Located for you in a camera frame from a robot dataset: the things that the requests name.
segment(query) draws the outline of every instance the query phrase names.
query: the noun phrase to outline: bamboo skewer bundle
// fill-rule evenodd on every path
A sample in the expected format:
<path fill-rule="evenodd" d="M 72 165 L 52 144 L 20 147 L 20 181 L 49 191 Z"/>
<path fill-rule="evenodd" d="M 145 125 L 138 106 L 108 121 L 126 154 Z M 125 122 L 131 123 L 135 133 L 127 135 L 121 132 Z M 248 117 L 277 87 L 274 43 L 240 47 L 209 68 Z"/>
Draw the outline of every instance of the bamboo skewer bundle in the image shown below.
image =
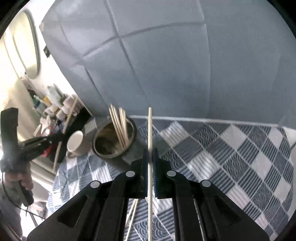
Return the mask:
<path fill-rule="evenodd" d="M 126 148 L 129 144 L 128 132 L 127 132 L 127 122 L 126 122 L 126 112 L 123 108 L 119 108 L 119 116 L 117 114 L 116 108 L 111 104 L 109 108 L 111 119 L 114 125 L 115 132 L 117 134 L 119 143 L 122 149 Z"/>

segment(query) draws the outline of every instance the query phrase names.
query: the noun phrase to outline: person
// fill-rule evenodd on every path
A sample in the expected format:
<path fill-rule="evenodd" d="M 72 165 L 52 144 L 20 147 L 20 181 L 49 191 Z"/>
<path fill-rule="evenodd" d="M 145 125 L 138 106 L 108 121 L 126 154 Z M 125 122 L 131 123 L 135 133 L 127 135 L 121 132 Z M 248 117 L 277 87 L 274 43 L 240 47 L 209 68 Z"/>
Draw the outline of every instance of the person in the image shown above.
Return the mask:
<path fill-rule="evenodd" d="M 33 181 L 31 177 L 30 167 L 26 173 L 3 173 L 3 179 L 0 182 L 0 215 L 4 217 L 7 224 L 12 228 L 12 230 L 21 238 L 22 237 L 22 227 L 20 224 L 20 209 L 14 206 L 9 199 L 17 206 L 21 206 L 21 201 L 17 191 L 14 189 L 13 181 L 20 181 L 22 186 L 27 190 L 33 189 Z"/>

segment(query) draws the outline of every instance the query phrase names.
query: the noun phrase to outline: ceramic mug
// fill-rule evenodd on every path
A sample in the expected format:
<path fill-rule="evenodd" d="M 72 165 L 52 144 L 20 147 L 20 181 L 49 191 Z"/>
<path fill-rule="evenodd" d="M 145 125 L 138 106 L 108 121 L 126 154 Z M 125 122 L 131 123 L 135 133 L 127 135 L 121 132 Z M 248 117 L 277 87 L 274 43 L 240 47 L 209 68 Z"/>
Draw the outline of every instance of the ceramic mug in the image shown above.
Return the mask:
<path fill-rule="evenodd" d="M 74 158 L 82 156 L 89 152 L 91 149 L 91 143 L 87 140 L 82 131 L 74 132 L 67 142 L 67 154 L 68 158 Z"/>

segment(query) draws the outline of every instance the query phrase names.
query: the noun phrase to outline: checkered tablecloth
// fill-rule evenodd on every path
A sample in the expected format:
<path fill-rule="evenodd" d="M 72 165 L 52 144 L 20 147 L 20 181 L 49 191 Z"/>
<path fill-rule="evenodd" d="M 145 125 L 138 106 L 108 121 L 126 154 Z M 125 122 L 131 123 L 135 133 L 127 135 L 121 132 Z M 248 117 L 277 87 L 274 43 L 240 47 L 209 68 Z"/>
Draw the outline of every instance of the checkered tablecloth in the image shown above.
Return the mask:
<path fill-rule="evenodd" d="M 147 142 L 147 122 L 136 122 Z M 172 169 L 189 180 L 209 179 L 274 240 L 294 210 L 290 145 L 280 127 L 153 121 L 153 145 Z M 54 212 L 92 180 L 107 182 L 119 172 L 90 151 L 61 164 L 49 196 Z M 139 200 L 129 240 L 147 240 L 148 203 Z M 153 240 L 174 240 L 171 199 L 153 199 Z"/>

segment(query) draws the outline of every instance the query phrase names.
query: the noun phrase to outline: hand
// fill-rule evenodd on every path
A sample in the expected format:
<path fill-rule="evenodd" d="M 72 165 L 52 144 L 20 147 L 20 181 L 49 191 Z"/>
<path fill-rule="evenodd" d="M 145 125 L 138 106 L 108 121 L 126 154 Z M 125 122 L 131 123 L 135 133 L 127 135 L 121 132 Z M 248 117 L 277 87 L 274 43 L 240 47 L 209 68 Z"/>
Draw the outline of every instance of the hand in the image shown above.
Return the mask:
<path fill-rule="evenodd" d="M 27 170 L 24 173 L 12 173 L 12 172 L 5 172 L 4 173 L 4 185 L 10 189 L 13 188 L 13 181 L 20 181 L 22 180 L 22 186 L 26 190 L 32 190 L 33 189 L 33 181 L 31 177 L 31 170 L 30 165 L 28 165 Z"/>

